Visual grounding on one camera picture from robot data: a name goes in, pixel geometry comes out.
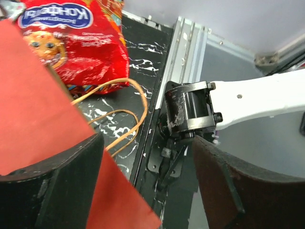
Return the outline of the red paper bag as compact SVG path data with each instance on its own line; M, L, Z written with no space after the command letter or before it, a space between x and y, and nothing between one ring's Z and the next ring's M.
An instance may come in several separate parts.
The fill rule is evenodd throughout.
M0 176L68 150L97 134L10 21L0 23ZM156 229L160 220L109 154L85 229Z

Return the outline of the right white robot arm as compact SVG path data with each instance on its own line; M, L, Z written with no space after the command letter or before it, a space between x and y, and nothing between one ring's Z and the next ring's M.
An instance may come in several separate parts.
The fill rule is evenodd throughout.
M195 135L234 124L305 109L303 69L243 81L169 83L159 130L165 139L190 142Z

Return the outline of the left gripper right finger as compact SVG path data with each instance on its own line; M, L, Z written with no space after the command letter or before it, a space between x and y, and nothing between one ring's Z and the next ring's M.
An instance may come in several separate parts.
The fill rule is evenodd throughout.
M303 178L255 166L199 136L192 149L209 228L304 228Z

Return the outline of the red cookie snack bag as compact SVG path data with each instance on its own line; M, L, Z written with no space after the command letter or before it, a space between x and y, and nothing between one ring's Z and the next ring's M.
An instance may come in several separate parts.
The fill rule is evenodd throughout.
M18 18L24 40L52 67L69 92L107 94L127 82L122 0L27 0Z

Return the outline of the grey foil snack packet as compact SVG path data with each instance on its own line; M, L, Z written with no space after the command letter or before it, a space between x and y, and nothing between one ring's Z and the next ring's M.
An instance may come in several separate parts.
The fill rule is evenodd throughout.
M19 0L0 0L0 20L15 21L26 9Z

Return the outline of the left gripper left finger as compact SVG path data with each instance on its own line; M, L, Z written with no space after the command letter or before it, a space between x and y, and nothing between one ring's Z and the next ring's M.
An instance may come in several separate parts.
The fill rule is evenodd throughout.
M104 138L0 177L2 229L84 229L102 162Z

